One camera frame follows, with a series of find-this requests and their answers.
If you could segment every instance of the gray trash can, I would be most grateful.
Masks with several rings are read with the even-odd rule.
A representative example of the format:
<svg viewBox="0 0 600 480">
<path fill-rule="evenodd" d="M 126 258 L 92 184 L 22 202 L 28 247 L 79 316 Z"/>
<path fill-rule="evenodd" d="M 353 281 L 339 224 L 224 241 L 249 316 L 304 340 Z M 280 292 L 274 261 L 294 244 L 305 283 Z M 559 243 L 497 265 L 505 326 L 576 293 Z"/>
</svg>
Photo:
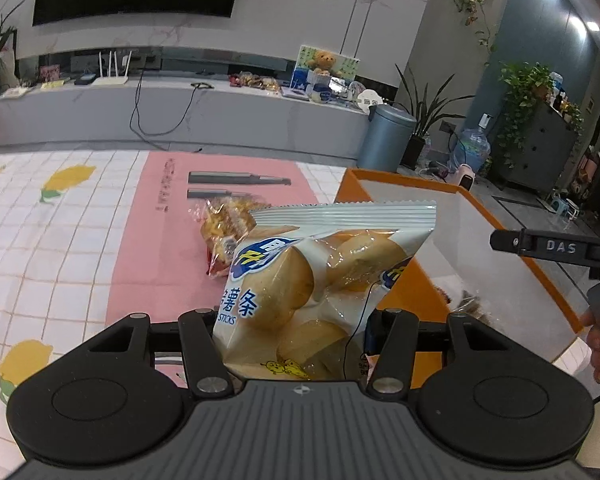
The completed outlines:
<svg viewBox="0 0 600 480">
<path fill-rule="evenodd" d="M 416 119 L 410 113 L 389 105 L 371 106 L 369 112 L 371 124 L 358 155 L 358 167 L 395 173 Z"/>
</svg>

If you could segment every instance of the cabinet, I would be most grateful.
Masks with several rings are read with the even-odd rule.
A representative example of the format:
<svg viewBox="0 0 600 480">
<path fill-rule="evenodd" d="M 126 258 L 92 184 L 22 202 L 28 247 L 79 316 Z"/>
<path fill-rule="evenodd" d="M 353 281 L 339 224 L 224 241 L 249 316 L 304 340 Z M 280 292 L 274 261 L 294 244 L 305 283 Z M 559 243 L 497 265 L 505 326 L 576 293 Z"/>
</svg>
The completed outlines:
<svg viewBox="0 0 600 480">
<path fill-rule="evenodd" d="M 524 149 L 513 157 L 515 167 L 509 169 L 501 164 L 494 171 L 508 182 L 547 195 L 562 173 L 577 138 L 578 134 L 569 129 L 562 116 L 542 103 L 526 128 Z"/>
</svg>

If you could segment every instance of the hanging plant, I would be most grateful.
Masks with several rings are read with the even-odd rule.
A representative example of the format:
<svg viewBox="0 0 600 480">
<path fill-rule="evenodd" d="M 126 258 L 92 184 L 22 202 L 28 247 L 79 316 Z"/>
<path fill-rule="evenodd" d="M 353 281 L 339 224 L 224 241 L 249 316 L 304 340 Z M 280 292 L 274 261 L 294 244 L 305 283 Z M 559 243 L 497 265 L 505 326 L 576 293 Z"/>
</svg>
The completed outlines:
<svg viewBox="0 0 600 480">
<path fill-rule="evenodd" d="M 497 135 L 498 156 L 508 168 L 515 167 L 513 157 L 524 148 L 525 127 L 540 101 L 552 86 L 549 67 L 536 63 L 504 64 L 500 80 L 509 89 L 504 96 L 502 127 Z"/>
<path fill-rule="evenodd" d="M 578 134 L 578 137 L 573 144 L 573 148 L 571 149 L 570 155 L 571 162 L 575 162 L 576 156 L 580 153 L 580 148 L 582 147 L 582 128 L 584 120 L 582 119 L 580 107 L 576 103 L 567 101 L 562 106 L 562 116 L 564 117 L 565 121 L 567 120 L 567 116 L 571 117 L 571 120 L 568 123 L 568 128 Z"/>
<path fill-rule="evenodd" d="M 464 20 L 465 26 L 469 26 L 474 22 L 478 21 L 478 10 L 480 10 L 480 14 L 482 15 L 482 20 L 484 22 L 483 27 L 485 30 L 476 30 L 475 35 L 478 37 L 478 44 L 483 46 L 487 50 L 487 54 L 491 54 L 491 52 L 496 51 L 496 46 L 491 42 L 491 29 L 489 28 L 489 23 L 487 22 L 487 16 L 484 13 L 484 0 L 453 0 L 456 4 L 456 9 L 458 12 L 465 12 L 468 14 L 466 20 Z"/>
</svg>

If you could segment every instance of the potato sticks bag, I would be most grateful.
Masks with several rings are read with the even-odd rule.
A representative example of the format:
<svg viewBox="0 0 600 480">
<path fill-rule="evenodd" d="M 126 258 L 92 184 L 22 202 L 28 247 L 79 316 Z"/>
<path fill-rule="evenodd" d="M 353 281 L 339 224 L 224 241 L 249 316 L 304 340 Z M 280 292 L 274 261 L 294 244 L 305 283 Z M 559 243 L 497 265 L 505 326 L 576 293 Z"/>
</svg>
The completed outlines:
<svg viewBox="0 0 600 480">
<path fill-rule="evenodd" d="M 359 377 L 366 318 L 388 291 L 382 274 L 427 239 L 435 202 L 251 214 L 256 227 L 235 249 L 214 327 L 224 364 L 242 378 Z"/>
</svg>

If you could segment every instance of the black cable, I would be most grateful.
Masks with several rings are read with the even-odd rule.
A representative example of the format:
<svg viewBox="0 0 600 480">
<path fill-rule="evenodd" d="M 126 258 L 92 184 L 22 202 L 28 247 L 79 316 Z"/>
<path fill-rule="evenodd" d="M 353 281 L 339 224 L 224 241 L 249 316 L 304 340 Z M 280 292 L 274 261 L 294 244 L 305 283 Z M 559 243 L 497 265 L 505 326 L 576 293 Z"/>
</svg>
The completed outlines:
<svg viewBox="0 0 600 480">
<path fill-rule="evenodd" d="M 463 164 L 466 164 L 466 147 L 462 143 L 462 140 L 460 140 L 460 137 L 458 137 L 458 134 L 456 134 L 455 132 L 452 132 L 451 135 L 449 135 L 449 140 L 446 142 L 446 148 L 449 150 L 449 156 L 451 156 L 451 137 L 452 136 L 456 136 L 456 139 L 458 139 L 458 142 L 460 143 L 460 146 L 462 146 L 462 153 L 464 155 L 464 162 L 463 162 Z"/>
<path fill-rule="evenodd" d="M 193 102 L 193 97 L 196 94 L 196 90 L 198 90 L 198 88 L 205 88 L 205 89 L 210 89 L 213 88 L 211 85 L 209 85 L 208 83 L 192 83 L 191 85 L 193 86 L 193 92 L 191 92 L 191 99 L 189 100 L 189 104 L 187 105 L 186 110 L 184 110 L 184 113 L 182 115 L 182 118 L 180 119 L 180 121 L 178 122 L 178 124 L 176 124 L 171 130 L 167 130 L 165 132 L 161 132 L 158 134 L 149 134 L 146 131 L 144 131 L 142 129 L 142 126 L 140 124 L 140 110 L 138 108 L 138 105 L 140 103 L 140 95 L 142 93 L 142 79 L 144 78 L 144 69 L 145 67 L 142 67 L 142 72 L 140 73 L 140 78 L 138 79 L 138 85 L 136 86 L 136 96 L 134 99 L 134 109 L 131 112 L 131 117 L 129 117 L 129 129 L 136 134 L 136 136 L 138 136 L 138 138 L 140 140 L 142 140 L 143 142 L 146 142 L 148 145 L 153 146 L 154 148 L 157 148 L 158 150 L 162 150 L 164 152 L 167 151 L 166 148 L 155 144 L 154 142 L 151 142 L 149 139 L 147 139 L 147 137 L 162 137 L 165 135 L 169 135 L 170 133 L 174 132 L 184 121 L 185 117 L 187 116 L 187 112 L 189 111 L 189 108 L 191 107 L 191 104 Z M 138 130 L 135 130 L 133 128 L 133 120 L 134 120 L 134 115 L 138 116 Z"/>
<path fill-rule="evenodd" d="M 356 335 L 356 332 L 360 328 L 360 323 L 362 323 L 362 319 L 363 319 L 363 317 L 365 317 L 366 304 L 369 302 L 369 297 L 371 296 L 371 291 L 373 290 L 374 285 L 377 285 L 378 283 L 380 283 L 380 280 L 377 280 L 376 282 L 373 282 L 371 284 L 371 286 L 369 287 L 369 292 L 366 294 L 365 304 L 362 307 L 362 312 L 360 313 L 360 319 L 358 320 L 358 324 L 356 325 L 356 329 L 351 333 L 351 336 L 349 337 L 349 340 L 347 341 L 347 344 L 344 345 L 344 358 L 342 359 L 342 377 L 345 380 L 347 379 L 347 373 L 345 371 L 345 365 L 347 364 L 347 348 L 349 347 L 349 343 L 351 343 L 351 340 L 353 339 L 353 336 Z"/>
</svg>

